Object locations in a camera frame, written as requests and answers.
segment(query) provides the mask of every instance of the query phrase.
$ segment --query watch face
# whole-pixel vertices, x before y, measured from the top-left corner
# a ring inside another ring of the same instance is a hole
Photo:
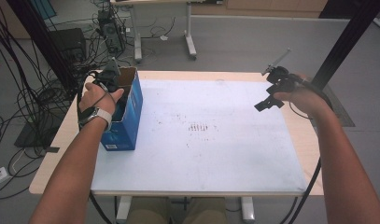
[[[78,119],[79,119],[79,120],[87,119],[88,117],[90,117],[90,116],[93,114],[93,112],[94,112],[95,109],[96,109],[96,107],[91,106],[91,107],[89,107],[88,109],[82,111],[82,112],[79,114]]]

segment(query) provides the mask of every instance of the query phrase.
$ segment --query person's left arm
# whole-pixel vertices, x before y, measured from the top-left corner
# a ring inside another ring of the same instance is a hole
[[[81,111],[103,98],[95,106],[114,113],[123,90],[111,93],[110,97],[94,84],[87,83],[85,87],[88,91],[79,103]],[[81,129],[56,166],[30,223],[84,223],[97,150],[105,127],[106,121],[98,117]]]

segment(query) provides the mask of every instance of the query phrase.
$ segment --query person's right arm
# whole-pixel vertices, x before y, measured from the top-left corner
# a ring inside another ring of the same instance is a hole
[[[322,179],[329,223],[380,223],[380,202],[333,111],[304,88],[274,94],[294,103],[317,124]]]

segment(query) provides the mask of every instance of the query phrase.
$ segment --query human hand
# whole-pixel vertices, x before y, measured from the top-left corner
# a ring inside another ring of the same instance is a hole
[[[331,110],[320,96],[304,86],[297,87],[293,92],[276,92],[274,98],[294,103],[298,109],[313,119],[323,115],[326,110]]]
[[[86,83],[84,95],[79,102],[79,110],[82,112],[91,106],[97,106],[111,115],[114,114],[116,102],[123,94],[123,89],[118,89],[115,92],[105,92],[101,87],[93,83]]]

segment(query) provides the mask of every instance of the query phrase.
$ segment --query person's left hand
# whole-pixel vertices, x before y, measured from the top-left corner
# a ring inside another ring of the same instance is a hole
[[[85,84],[85,88],[87,91],[85,91],[81,102],[78,104],[81,112],[94,105],[111,115],[114,114],[116,102],[122,96],[123,89],[118,89],[115,92],[105,92],[101,87],[90,82]]]

